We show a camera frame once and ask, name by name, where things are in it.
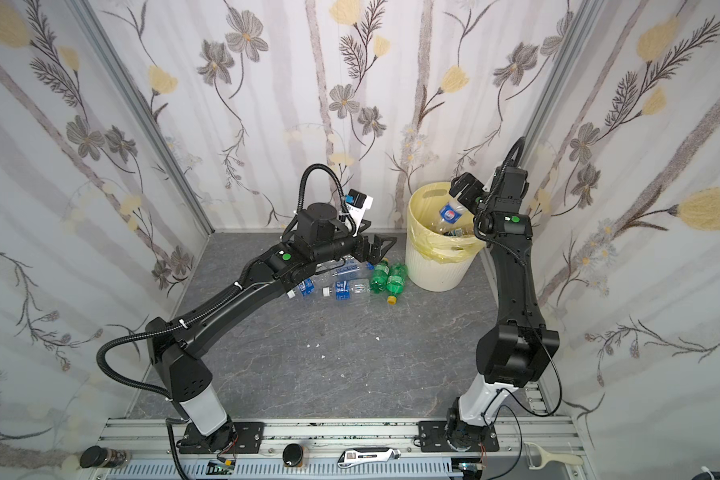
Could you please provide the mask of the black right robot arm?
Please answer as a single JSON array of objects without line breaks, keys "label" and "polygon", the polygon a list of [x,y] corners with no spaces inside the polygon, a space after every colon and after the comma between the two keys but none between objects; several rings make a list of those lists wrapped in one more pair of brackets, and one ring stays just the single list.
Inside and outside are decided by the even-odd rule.
[{"label": "black right robot arm", "polygon": [[450,195],[473,214],[475,236],[491,247],[498,307],[496,324],[477,344],[477,375],[448,413],[445,439],[455,451],[484,443],[505,399],[539,380],[560,345],[534,290],[532,224],[519,213],[527,187],[527,172],[517,167],[499,168],[489,187],[470,173],[451,181]]}]

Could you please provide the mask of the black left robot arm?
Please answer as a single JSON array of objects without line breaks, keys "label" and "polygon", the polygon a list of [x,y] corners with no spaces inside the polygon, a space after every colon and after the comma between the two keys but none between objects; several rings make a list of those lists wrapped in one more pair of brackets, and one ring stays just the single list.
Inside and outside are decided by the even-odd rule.
[{"label": "black left robot arm", "polygon": [[[297,211],[280,241],[250,260],[239,278],[207,302],[170,321],[152,320],[141,333],[110,340],[96,362],[110,379],[169,400],[188,427],[173,452],[218,454],[230,451],[239,434],[212,385],[203,356],[233,327],[256,310],[317,274],[318,266],[350,255],[379,264],[396,244],[393,236],[367,234],[370,224],[355,221],[348,207],[314,203]],[[145,341],[161,382],[124,376],[107,361],[121,345]]]}]

